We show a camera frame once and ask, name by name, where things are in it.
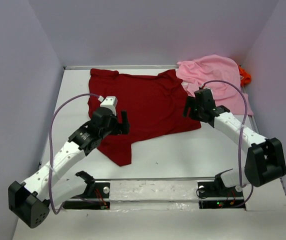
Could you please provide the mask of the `dark red t shirt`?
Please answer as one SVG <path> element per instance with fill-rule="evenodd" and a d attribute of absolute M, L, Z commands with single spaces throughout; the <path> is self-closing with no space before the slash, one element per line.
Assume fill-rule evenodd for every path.
<path fill-rule="evenodd" d="M 176 71 L 131 75 L 117 70 L 90 70 L 89 91 L 117 98 L 116 111 L 127 112 L 129 134 L 109 135 L 98 150 L 118 166 L 132 162 L 132 144 L 163 135 L 193 131 L 201 123 L 184 117 L 188 97 Z"/>

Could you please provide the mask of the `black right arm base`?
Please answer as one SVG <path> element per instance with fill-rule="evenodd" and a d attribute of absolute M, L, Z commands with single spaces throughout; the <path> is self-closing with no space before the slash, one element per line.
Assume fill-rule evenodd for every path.
<path fill-rule="evenodd" d="M 235 187 L 218 188 L 214 181 L 198 181 L 195 194 L 201 210 L 246 209 L 244 194 Z"/>

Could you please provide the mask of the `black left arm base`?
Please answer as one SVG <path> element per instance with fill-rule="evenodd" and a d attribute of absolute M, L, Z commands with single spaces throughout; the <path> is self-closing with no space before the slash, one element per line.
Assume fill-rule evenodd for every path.
<path fill-rule="evenodd" d="M 63 205 L 65 210 L 109 210 L 111 183 L 96 181 L 94 185 L 86 187 L 85 192 L 75 196 Z"/>

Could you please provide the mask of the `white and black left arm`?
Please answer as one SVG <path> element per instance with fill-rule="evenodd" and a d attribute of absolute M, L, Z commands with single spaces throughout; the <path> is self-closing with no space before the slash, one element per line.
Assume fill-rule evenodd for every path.
<path fill-rule="evenodd" d="M 127 135 L 130 132 L 128 114 L 121 111 L 121 120 L 108 107 L 99 107 L 89 121 L 81 125 L 57 154 L 32 176 L 8 187 L 8 207 L 29 228 L 38 227 L 58 206 L 65 201 L 93 194 L 95 179 L 85 171 L 62 182 L 55 191 L 52 188 L 78 162 L 98 148 L 109 135 Z"/>

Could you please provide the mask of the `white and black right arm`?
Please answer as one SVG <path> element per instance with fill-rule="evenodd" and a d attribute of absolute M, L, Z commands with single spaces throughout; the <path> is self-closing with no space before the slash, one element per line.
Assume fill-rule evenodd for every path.
<path fill-rule="evenodd" d="M 245 164 L 238 169 L 218 173 L 210 191 L 225 196 L 232 188 L 252 185 L 261 187 L 286 175 L 283 146 L 277 138 L 266 138 L 241 123 L 228 108 L 216 106 L 210 89 L 200 89 L 186 99 L 183 111 L 189 117 L 208 123 L 238 145 L 246 154 Z"/>

